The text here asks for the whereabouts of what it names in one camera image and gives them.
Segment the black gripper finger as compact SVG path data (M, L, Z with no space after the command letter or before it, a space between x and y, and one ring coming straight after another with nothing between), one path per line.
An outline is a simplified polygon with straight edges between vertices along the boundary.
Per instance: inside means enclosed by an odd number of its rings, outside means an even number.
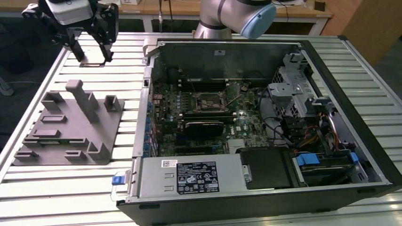
M84 51L74 39L72 26L62 25L46 3L30 3L21 12L22 18L33 26L41 39L51 44L62 45L64 49L70 51L76 60L80 62L84 58Z
M98 44L105 62L112 61L113 52L110 51L112 44L117 38L118 30L118 7L110 3L104 5L96 3L96 16L92 22L93 39Z

